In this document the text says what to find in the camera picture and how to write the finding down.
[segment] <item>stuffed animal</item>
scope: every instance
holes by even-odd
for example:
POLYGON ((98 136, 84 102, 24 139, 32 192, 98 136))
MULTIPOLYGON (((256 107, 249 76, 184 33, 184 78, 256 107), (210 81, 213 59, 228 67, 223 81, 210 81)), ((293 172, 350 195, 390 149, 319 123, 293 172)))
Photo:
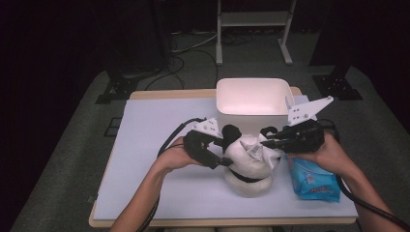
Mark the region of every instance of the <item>stuffed animal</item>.
POLYGON ((241 134, 232 125, 223 127, 222 135, 223 155, 233 161, 224 171, 228 185, 244 197, 266 192, 274 181, 273 173, 283 151, 260 144, 267 140, 264 135, 241 134))

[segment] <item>blue package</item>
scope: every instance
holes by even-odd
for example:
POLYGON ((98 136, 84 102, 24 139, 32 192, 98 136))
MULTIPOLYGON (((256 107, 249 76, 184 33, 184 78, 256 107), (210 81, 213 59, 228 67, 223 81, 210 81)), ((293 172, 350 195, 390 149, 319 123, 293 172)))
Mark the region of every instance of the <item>blue package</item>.
POLYGON ((304 159, 288 159, 293 190, 304 200, 339 202, 340 188, 334 173, 304 159))

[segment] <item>panda ear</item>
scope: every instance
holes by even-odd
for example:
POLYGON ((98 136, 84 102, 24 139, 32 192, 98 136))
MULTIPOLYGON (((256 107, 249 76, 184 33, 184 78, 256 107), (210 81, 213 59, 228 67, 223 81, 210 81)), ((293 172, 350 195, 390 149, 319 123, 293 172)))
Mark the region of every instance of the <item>panda ear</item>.
POLYGON ((231 145, 238 138, 240 138, 242 134, 237 127, 229 124, 223 127, 222 136, 223 136, 222 150, 223 150, 223 153, 225 153, 229 145, 231 145))

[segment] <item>human hand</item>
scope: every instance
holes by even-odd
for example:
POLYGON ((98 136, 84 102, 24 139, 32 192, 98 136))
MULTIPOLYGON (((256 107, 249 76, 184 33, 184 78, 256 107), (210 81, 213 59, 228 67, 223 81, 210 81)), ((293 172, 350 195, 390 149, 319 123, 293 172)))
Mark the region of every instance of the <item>human hand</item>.
POLYGON ((192 159, 184 149, 184 137, 178 137, 154 162, 154 165, 164 168, 167 172, 183 168, 189 164, 201 165, 192 159))
POLYGON ((344 176, 358 169, 330 133, 325 132, 324 136, 325 142, 316 152, 289 154, 289 157, 312 161, 321 168, 339 176, 344 176))

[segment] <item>person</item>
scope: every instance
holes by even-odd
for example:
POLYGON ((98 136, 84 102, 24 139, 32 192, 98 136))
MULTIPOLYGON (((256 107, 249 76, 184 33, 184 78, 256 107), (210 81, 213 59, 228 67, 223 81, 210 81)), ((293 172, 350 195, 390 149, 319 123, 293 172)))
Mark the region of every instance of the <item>person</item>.
MULTIPOLYGON (((347 156, 335 138, 328 132, 325 132, 324 137, 324 144, 316 152, 289 154, 289 157, 315 162, 323 169, 337 174, 354 195, 391 214, 392 211, 364 172, 347 156)), ((185 152, 183 137, 179 137, 154 161, 131 201, 114 221, 110 231, 136 231, 156 204, 166 174, 190 164, 201 165, 185 152)), ((356 204, 356 209, 364 231, 404 231, 398 225, 362 206, 356 204)))

